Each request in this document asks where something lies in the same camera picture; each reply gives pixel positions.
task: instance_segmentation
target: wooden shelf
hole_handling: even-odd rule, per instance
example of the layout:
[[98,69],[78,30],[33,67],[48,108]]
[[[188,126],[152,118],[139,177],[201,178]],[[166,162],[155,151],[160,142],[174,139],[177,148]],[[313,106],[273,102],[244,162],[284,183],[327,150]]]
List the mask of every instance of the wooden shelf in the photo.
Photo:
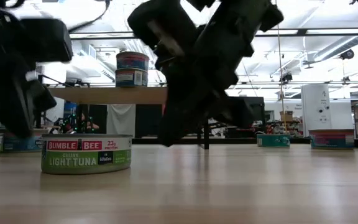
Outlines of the wooden shelf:
[[162,105],[167,98],[165,87],[128,88],[49,88],[54,97],[79,104]]

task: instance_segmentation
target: blue can label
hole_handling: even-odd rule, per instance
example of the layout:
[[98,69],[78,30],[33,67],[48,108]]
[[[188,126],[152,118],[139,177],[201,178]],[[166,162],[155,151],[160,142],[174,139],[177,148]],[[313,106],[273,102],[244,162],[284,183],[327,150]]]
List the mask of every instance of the blue can label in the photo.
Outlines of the blue can label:
[[147,72],[125,70],[116,72],[116,86],[147,86]]

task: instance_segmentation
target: cardboard box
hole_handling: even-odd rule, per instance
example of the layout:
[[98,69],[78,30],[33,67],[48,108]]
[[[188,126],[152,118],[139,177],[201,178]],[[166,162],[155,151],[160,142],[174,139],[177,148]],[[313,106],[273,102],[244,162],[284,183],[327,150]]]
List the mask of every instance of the cardboard box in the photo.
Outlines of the cardboard box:
[[293,121],[293,112],[292,111],[280,111],[280,116],[281,116],[281,121],[284,121],[284,118],[285,118],[285,121]]

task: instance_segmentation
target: teal can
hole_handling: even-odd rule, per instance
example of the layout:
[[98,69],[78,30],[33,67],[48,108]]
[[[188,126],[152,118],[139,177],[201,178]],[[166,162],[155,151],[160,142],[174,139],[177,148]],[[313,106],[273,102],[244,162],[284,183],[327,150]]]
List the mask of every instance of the teal can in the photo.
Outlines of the teal can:
[[7,130],[1,130],[4,133],[4,147],[2,152],[40,152],[41,147],[37,144],[41,135],[48,134],[47,129],[34,129],[34,135],[26,138],[19,139]]
[[289,134],[258,134],[259,147],[290,147]]

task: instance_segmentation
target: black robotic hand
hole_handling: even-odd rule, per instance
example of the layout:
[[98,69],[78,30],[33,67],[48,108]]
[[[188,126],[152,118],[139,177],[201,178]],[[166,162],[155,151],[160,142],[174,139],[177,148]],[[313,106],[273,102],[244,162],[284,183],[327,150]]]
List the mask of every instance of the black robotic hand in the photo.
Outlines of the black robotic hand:
[[[188,0],[201,11],[214,0]],[[270,0],[221,0],[205,26],[196,27],[180,0],[151,0],[129,16],[134,34],[158,56],[156,68],[167,78],[166,109],[158,136],[170,146],[205,119],[247,127],[254,118],[245,101],[233,101],[225,90],[238,82],[241,59],[254,53],[258,30],[283,21]]]
[[56,101],[38,80],[27,81],[37,62],[68,62],[73,52],[66,25],[57,19],[16,19],[0,0],[0,122],[20,138],[32,135],[33,112]]

